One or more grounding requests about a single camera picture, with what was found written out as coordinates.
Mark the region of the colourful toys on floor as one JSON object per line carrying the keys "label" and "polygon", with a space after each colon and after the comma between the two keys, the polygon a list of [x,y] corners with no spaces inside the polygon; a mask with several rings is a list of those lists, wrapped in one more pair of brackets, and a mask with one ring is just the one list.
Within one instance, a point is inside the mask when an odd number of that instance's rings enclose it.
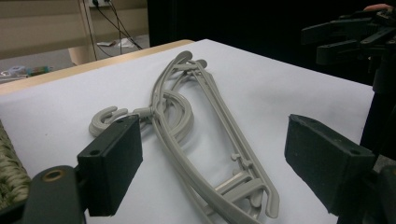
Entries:
{"label": "colourful toys on floor", "polygon": [[33,77],[46,74],[52,70],[48,66],[26,67],[16,65],[10,67],[8,70],[0,72],[0,78],[16,78],[16,77]]}

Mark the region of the light wooden shelf unit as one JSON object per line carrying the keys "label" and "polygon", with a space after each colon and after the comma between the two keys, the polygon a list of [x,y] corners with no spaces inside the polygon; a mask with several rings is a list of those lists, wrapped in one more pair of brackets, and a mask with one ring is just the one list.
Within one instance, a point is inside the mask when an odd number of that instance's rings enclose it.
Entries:
{"label": "light wooden shelf unit", "polygon": [[92,61],[93,43],[149,32],[148,0],[0,0],[0,60],[58,49],[84,47]]}

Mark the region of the green woven basket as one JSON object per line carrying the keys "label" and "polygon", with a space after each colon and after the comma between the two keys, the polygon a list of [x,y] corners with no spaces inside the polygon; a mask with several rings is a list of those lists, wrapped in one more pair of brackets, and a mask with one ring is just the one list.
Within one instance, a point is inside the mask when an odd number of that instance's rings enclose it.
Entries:
{"label": "green woven basket", "polygon": [[0,210],[26,200],[31,178],[0,121]]}

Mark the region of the white table cloth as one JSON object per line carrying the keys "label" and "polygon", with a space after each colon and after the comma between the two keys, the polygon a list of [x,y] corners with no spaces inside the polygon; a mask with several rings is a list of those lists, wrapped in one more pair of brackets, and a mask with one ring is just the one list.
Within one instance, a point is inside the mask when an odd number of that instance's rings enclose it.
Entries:
{"label": "white table cloth", "polygon": [[[330,77],[211,40],[180,41],[0,85],[0,120],[30,176],[56,165],[77,164],[92,137],[92,116],[108,106],[146,107],[153,85],[181,51],[207,61],[225,104],[280,195],[279,217],[262,212],[265,224],[335,224],[284,159],[289,114],[332,127],[352,141],[361,131],[373,97],[370,86]],[[183,146],[214,186],[235,164],[228,136],[196,81],[180,91],[195,121]],[[87,217],[91,224],[202,224],[177,174],[148,126],[144,160],[114,217]]]}

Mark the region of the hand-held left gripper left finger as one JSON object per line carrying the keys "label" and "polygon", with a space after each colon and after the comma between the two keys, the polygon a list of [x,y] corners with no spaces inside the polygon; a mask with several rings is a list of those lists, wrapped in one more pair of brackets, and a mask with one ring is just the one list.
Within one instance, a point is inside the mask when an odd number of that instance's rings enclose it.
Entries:
{"label": "hand-held left gripper left finger", "polygon": [[114,216],[143,161],[138,116],[118,119],[78,154],[92,217]]}

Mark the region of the white crumpled paper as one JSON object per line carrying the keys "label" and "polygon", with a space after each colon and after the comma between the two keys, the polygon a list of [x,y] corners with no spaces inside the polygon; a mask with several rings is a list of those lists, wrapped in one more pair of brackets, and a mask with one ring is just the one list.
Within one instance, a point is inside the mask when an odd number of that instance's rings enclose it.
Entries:
{"label": "white crumpled paper", "polygon": [[117,47],[117,48],[133,48],[135,43],[128,38],[118,40],[102,41],[97,43],[98,47]]}

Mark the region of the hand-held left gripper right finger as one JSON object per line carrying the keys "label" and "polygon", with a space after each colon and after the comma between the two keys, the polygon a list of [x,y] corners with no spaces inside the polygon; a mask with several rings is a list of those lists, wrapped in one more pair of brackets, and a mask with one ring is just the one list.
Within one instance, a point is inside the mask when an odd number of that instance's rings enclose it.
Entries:
{"label": "hand-held left gripper right finger", "polygon": [[373,168],[375,154],[325,124],[291,114],[284,151],[286,162],[331,214],[357,207],[362,178]]}

